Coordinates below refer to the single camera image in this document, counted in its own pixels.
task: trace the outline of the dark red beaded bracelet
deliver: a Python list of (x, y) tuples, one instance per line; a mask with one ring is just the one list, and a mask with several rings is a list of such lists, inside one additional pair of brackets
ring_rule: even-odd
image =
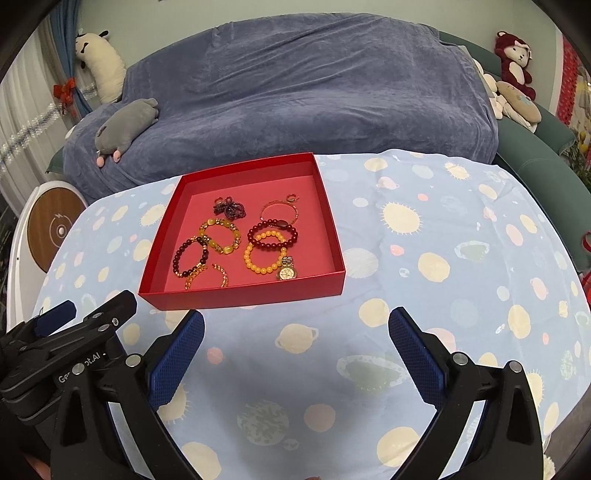
[[(203, 253), (201, 255), (201, 260), (199, 260), (199, 263), (197, 265), (195, 265), (191, 270), (185, 270), (183, 272), (181, 272), (178, 269), (178, 261), (181, 259), (181, 255), (183, 254), (183, 252), (187, 249), (187, 247), (189, 245), (191, 245), (193, 242), (197, 242), (199, 245), (201, 245), (203, 247)], [(186, 278), (188, 277), (192, 272), (196, 271), (200, 265), (203, 266), (205, 265), (205, 263), (207, 262), (207, 259), (209, 258), (209, 251), (207, 250), (207, 242), (205, 241), (205, 239), (203, 239), (200, 236), (192, 236), (191, 238), (189, 238), (185, 243), (183, 243), (177, 250), (177, 252), (174, 254), (174, 258), (173, 258), (173, 272), (174, 274), (178, 277), (178, 278)]]
[[(289, 240), (286, 240), (285, 242), (281, 242), (281, 243), (277, 243), (277, 244), (261, 242), (260, 238), (266, 238), (267, 235), (265, 234), (265, 232), (258, 235), (257, 232), (260, 230), (263, 230), (265, 228), (269, 228), (269, 227), (276, 227), (279, 230), (285, 230), (285, 231), (291, 233), (291, 238)], [(263, 220), (261, 223), (257, 223), (255, 226), (253, 226), (248, 231), (248, 234), (246, 237), (248, 238), (248, 241), (250, 243), (252, 243), (253, 247), (255, 247), (255, 248), (260, 248), (263, 250), (281, 250), (283, 247), (285, 247), (285, 248), (293, 247), (293, 245), (297, 242), (298, 232), (293, 225), (290, 225), (285, 220), (273, 219), (273, 220)]]

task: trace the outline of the dark purple beaded bracelet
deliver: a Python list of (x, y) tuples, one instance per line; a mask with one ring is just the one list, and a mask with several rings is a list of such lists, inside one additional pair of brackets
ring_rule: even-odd
[[(191, 245), (193, 242), (197, 242), (199, 245), (202, 246), (203, 248), (203, 253), (201, 255), (201, 260), (199, 260), (199, 263), (197, 265), (195, 265), (191, 270), (185, 270), (185, 271), (180, 271), (178, 269), (178, 262), (181, 259), (181, 255), (183, 254), (183, 252), (187, 249), (187, 247), (189, 245)], [(184, 242), (177, 250), (177, 252), (174, 254), (174, 258), (173, 258), (173, 272), (174, 274), (178, 277), (178, 278), (186, 278), (188, 277), (192, 272), (196, 271), (200, 265), (203, 266), (205, 265), (205, 263), (207, 262), (207, 259), (209, 258), (209, 251), (207, 250), (207, 242), (200, 236), (192, 236), (191, 238), (189, 238), (186, 242)]]

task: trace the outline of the curtain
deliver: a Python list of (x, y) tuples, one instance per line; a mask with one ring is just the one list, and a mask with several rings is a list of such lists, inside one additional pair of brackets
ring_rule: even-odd
[(38, 29), (0, 83), (0, 192), (17, 216), (34, 188), (53, 179), (47, 166), (73, 125), (53, 98), (59, 80)]
[[(53, 40), (67, 78), (74, 77), (76, 73), (75, 55), (79, 7), (80, 0), (61, 0), (49, 15)], [(74, 104), (81, 117), (92, 111), (78, 88), (74, 91)]]

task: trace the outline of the red tray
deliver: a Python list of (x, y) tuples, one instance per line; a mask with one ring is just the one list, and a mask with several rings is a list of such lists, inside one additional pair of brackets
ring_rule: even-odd
[[(284, 200), (292, 193), (298, 196), (295, 206), (299, 217), (294, 226), (299, 236), (288, 255), (294, 259), (298, 276), (277, 280), (276, 272), (255, 274), (244, 263), (246, 234), (260, 222), (264, 204)], [(207, 270), (195, 278), (190, 290), (185, 290), (185, 279), (172, 271), (174, 254), (187, 238), (198, 234), (203, 222), (215, 218), (215, 199), (228, 196), (246, 210), (245, 218), (234, 221), (242, 243), (229, 255), (219, 255), (210, 248)], [(294, 211), (287, 205), (273, 205), (264, 215), (265, 219), (291, 221)], [(221, 246), (232, 244), (232, 232), (220, 225), (209, 227), (207, 234)], [(190, 245), (181, 257), (180, 269), (195, 265), (201, 251), (199, 244)], [(277, 257), (276, 251), (258, 249), (251, 255), (259, 267), (268, 267)], [(222, 275), (212, 264), (221, 265), (227, 272), (227, 287), (220, 287)], [(344, 282), (345, 263), (322, 178), (314, 155), (302, 153), (245, 161), (181, 177), (154, 238), (138, 294), (159, 310), (212, 309), (340, 295)]]

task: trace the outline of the green plant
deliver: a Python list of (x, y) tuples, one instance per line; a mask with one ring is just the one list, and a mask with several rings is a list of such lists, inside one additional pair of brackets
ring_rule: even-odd
[(569, 167), (577, 174), (577, 177), (583, 182), (587, 189), (591, 192), (591, 170), (587, 166), (587, 159), (579, 150), (579, 145), (575, 142), (570, 148), (562, 154), (567, 160)]

